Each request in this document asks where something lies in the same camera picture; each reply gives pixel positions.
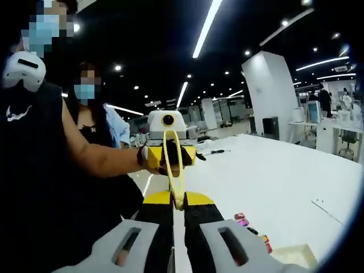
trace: logo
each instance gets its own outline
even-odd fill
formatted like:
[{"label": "logo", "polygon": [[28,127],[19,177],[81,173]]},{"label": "logo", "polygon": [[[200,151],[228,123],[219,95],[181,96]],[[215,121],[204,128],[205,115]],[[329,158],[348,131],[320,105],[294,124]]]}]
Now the logo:
[{"label": "logo", "polygon": [[28,111],[29,111],[30,107],[32,107],[32,106],[29,106],[25,113],[15,115],[15,114],[10,113],[10,105],[9,105],[9,107],[6,110],[7,121],[9,121],[9,122],[13,121],[13,120],[18,121],[19,119],[25,117],[28,114]]}]

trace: black ceiling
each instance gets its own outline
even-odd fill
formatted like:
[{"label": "black ceiling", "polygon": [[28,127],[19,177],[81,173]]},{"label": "black ceiling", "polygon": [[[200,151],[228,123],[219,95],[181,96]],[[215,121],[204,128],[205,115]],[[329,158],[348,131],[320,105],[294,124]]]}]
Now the black ceiling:
[{"label": "black ceiling", "polygon": [[[71,68],[81,61],[93,62],[102,72],[108,103],[148,114],[153,109],[145,107],[145,103],[160,100],[161,107],[165,107],[166,100],[178,99],[185,81],[189,85],[181,106],[190,105],[197,96],[228,96],[241,89],[247,92],[246,83],[241,84],[245,82],[241,64],[248,58],[244,55],[246,49],[252,55],[264,50],[284,56],[292,78],[308,84],[317,82],[317,76],[332,75],[335,72],[331,69],[340,64],[295,71],[337,57],[344,46],[341,38],[332,39],[336,30],[315,12],[259,46],[283,19],[309,8],[302,6],[301,0],[222,0],[200,56],[193,59],[211,2],[97,0],[75,17],[81,29],[72,42],[55,46],[46,55],[47,77],[70,86],[75,76]],[[122,71],[114,70],[116,64],[123,65]]]}]

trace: chair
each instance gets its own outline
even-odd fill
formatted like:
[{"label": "chair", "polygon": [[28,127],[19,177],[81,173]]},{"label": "chair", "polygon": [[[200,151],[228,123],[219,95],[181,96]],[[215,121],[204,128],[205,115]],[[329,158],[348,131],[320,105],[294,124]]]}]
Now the chair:
[{"label": "chair", "polygon": [[354,160],[354,151],[350,149],[350,144],[355,144],[357,142],[357,133],[343,130],[341,135],[341,143],[344,142],[347,142],[348,146],[344,149],[340,149],[338,155],[349,160]]}]

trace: table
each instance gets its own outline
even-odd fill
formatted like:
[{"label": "table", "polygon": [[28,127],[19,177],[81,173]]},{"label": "table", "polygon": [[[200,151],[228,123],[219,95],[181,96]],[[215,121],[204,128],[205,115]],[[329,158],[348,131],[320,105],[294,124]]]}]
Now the table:
[{"label": "table", "polygon": [[[239,135],[202,150],[231,152],[196,160],[185,169],[185,190],[209,196],[225,219],[244,212],[274,249],[308,244],[322,261],[345,231],[361,192],[364,168],[321,151],[258,136]],[[312,201],[319,203],[330,215]],[[175,245],[183,245],[181,212],[175,212]],[[191,272],[176,247],[176,272]]]},{"label": "table", "polygon": [[296,133],[297,126],[314,126],[317,128],[316,149],[330,154],[337,154],[337,144],[341,130],[352,131],[359,135],[359,156],[357,162],[362,162],[364,159],[363,148],[363,135],[364,131],[355,127],[343,127],[337,119],[324,118],[321,123],[311,122],[290,122],[289,125],[295,128],[291,131],[289,142],[292,143],[293,137]]}]

